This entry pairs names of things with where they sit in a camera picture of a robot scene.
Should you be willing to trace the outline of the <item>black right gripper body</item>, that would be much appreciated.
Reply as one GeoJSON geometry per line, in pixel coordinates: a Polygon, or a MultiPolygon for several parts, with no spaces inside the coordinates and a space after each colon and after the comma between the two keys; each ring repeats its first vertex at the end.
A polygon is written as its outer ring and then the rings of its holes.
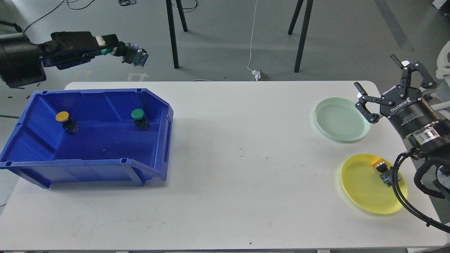
{"type": "Polygon", "coordinates": [[[400,98],[400,89],[394,86],[382,96],[393,104],[381,105],[381,115],[388,118],[402,139],[407,139],[426,125],[441,121],[431,106],[423,100],[418,88],[407,88],[406,95],[400,98]]]}

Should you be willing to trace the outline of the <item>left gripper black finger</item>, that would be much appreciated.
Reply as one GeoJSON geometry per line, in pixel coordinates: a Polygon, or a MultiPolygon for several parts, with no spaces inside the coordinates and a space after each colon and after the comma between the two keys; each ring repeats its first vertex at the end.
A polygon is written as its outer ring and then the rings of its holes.
{"type": "Polygon", "coordinates": [[[100,56],[101,50],[44,50],[44,67],[56,67],[59,70],[68,69],[90,62],[100,56]]]}
{"type": "Polygon", "coordinates": [[[93,36],[91,32],[53,32],[51,41],[46,42],[47,56],[68,56],[71,54],[97,54],[107,48],[126,45],[116,34],[93,36]]]}

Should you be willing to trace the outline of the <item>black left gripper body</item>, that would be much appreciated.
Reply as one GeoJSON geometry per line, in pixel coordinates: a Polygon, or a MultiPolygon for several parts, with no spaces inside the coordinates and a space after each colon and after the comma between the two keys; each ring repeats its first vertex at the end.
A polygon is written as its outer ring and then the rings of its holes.
{"type": "Polygon", "coordinates": [[[46,80],[42,58],[52,43],[34,44],[27,35],[14,33],[0,37],[1,80],[9,88],[18,88],[46,80]]]}

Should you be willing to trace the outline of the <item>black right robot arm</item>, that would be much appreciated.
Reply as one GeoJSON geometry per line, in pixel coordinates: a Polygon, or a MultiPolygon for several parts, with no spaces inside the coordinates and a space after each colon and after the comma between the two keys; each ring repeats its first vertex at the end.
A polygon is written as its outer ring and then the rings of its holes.
{"type": "Polygon", "coordinates": [[[402,70],[400,83],[377,98],[369,96],[363,86],[355,82],[359,92],[355,107],[371,124],[386,117],[399,136],[410,142],[412,148],[399,154],[391,167],[388,168],[383,162],[376,162],[375,168],[407,211],[424,221],[426,226],[448,233],[448,225],[416,209],[399,186],[399,170],[404,160],[408,157],[412,160],[423,159],[423,164],[416,170],[413,178],[415,186],[428,196],[449,200],[449,183],[445,183],[439,176],[433,181],[436,189],[429,189],[422,183],[423,176],[432,167],[435,167],[436,173],[449,176],[449,120],[441,119],[422,94],[422,90],[436,88],[437,83],[421,62],[401,62],[395,55],[391,55],[391,59],[402,70]]]}

